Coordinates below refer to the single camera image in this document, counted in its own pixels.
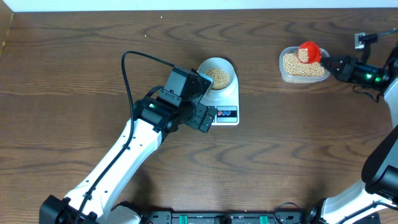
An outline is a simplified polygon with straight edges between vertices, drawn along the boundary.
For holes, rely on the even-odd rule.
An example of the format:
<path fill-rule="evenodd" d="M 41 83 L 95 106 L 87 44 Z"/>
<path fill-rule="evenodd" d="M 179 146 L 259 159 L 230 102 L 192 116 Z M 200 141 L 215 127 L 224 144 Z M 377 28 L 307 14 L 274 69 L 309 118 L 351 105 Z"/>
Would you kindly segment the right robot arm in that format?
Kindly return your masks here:
<path fill-rule="evenodd" d="M 324 198 L 304 218 L 304 223 L 379 223 L 378 211 L 397 210 L 397 48 L 383 67 L 355 57 L 320 60 L 337 80 L 378 91 L 387 103 L 393 130 L 370 154 L 361 178 L 342 193 Z"/>

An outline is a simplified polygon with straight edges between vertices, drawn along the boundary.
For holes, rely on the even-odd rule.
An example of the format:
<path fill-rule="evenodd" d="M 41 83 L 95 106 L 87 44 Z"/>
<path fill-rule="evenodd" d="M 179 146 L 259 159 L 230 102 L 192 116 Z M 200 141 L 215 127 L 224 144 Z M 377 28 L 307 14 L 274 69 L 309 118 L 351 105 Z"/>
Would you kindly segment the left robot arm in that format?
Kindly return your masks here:
<path fill-rule="evenodd" d="M 141 164 L 180 124 L 207 132 L 217 114 L 197 100 L 177 101 L 145 96 L 119 139 L 91 173 L 63 199 L 49 196 L 39 210 L 40 223 L 140 223 L 132 208 L 116 199 Z"/>

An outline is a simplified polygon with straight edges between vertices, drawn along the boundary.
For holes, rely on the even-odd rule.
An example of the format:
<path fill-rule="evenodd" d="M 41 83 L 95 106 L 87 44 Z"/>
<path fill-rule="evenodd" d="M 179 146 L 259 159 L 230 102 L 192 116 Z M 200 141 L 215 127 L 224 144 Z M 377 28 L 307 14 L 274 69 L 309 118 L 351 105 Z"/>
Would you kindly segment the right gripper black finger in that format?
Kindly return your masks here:
<path fill-rule="evenodd" d="M 340 66 L 341 61 L 341 57 L 322 57 L 320 59 L 320 64 L 322 66 Z"/>
<path fill-rule="evenodd" d="M 330 72 L 331 75 L 333 75 L 337 80 L 340 80 L 340 75 L 341 75 L 341 65 L 340 64 L 322 64 L 322 67 Z"/>

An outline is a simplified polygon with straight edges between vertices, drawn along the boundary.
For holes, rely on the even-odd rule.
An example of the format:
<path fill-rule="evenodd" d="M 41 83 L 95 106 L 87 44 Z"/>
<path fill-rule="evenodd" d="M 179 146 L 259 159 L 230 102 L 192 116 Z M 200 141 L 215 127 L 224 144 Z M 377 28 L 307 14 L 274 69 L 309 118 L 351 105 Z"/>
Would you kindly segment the red measuring scoop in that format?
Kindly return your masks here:
<path fill-rule="evenodd" d="M 299 62 L 305 64 L 319 63 L 322 58 L 321 50 L 315 42 L 307 41 L 299 46 L 297 58 Z"/>

